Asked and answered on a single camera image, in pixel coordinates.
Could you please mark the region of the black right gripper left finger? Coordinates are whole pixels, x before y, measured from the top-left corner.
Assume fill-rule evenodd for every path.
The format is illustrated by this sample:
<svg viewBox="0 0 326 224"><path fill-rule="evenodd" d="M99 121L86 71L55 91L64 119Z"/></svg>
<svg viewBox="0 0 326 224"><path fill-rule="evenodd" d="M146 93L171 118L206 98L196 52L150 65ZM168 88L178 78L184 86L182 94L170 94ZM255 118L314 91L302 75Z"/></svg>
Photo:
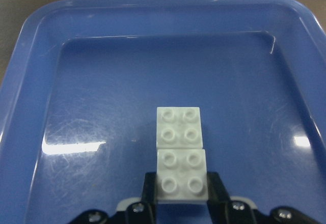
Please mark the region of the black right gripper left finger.
<svg viewBox="0 0 326 224"><path fill-rule="evenodd" d="M143 210L140 212L144 223L156 223L157 207L157 179L156 172L145 174L143 191L141 195Z"/></svg>

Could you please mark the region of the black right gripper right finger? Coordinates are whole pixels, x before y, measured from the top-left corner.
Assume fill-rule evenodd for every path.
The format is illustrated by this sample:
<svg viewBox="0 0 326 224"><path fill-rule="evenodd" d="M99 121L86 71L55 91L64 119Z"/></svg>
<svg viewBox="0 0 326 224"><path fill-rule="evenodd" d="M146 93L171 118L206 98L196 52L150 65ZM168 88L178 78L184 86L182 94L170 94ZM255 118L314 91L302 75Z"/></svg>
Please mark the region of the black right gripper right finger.
<svg viewBox="0 0 326 224"><path fill-rule="evenodd" d="M230 196L217 172L207 172L207 207L212 223L227 223L226 204Z"/></svg>

